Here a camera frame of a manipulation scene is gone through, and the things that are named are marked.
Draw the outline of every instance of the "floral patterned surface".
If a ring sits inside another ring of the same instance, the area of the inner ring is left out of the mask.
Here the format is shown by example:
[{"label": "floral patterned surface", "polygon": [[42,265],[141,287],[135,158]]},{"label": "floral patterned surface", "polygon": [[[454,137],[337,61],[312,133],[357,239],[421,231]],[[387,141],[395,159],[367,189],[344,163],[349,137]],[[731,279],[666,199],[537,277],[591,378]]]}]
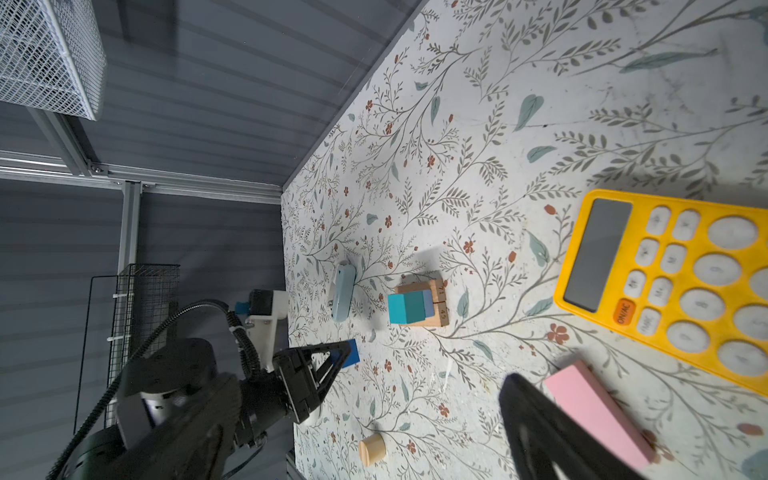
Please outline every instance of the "floral patterned surface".
[{"label": "floral patterned surface", "polygon": [[[563,313],[552,293],[590,189],[768,206],[767,12],[428,3],[283,195],[291,342],[354,337],[361,359],[319,423],[296,427],[300,471],[514,477],[501,381],[540,386],[579,357],[656,448],[649,478],[764,478],[765,398]],[[325,305],[340,260],[357,281],[337,324]],[[437,276],[450,326],[390,326],[394,286]],[[388,455],[362,468],[373,432]]]}]

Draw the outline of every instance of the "pink rectangular block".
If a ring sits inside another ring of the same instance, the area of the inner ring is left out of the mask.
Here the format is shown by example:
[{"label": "pink rectangular block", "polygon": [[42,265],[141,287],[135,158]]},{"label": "pink rectangular block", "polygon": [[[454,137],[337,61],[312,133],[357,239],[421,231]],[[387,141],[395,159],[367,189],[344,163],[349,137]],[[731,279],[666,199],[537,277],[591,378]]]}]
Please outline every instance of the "pink rectangular block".
[{"label": "pink rectangular block", "polygon": [[654,458],[632,421],[581,360],[544,381],[563,412],[635,470]]}]

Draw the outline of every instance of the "calculator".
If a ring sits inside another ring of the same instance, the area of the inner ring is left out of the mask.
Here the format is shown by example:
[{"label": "calculator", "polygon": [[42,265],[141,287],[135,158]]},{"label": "calculator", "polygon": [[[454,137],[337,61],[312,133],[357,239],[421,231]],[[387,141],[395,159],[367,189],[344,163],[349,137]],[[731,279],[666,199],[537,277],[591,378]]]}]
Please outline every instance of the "calculator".
[{"label": "calculator", "polygon": [[768,210],[593,190],[554,302],[768,396]]}]

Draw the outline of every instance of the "on/ac button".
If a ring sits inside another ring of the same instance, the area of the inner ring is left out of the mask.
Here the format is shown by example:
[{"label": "on/ac button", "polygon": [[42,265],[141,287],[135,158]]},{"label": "on/ac button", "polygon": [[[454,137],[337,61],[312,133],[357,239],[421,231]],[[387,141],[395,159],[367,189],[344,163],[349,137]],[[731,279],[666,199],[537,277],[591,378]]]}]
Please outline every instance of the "on/ac button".
[{"label": "on/ac button", "polygon": [[635,304],[632,300],[625,298],[619,300],[614,311],[614,321],[619,325],[629,325],[634,316]]}]

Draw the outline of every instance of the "black wire mesh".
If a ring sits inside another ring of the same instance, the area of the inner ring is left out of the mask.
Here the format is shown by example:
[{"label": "black wire mesh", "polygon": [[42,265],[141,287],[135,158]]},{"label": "black wire mesh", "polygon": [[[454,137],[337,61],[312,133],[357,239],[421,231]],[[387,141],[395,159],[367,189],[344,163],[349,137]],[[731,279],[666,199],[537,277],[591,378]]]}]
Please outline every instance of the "black wire mesh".
[{"label": "black wire mesh", "polygon": [[[112,336],[109,337],[108,384],[118,376],[131,354],[178,309],[179,266],[132,263],[118,274]],[[147,356],[174,339],[168,329],[155,340]],[[114,400],[107,408],[106,426],[114,424]]]}]

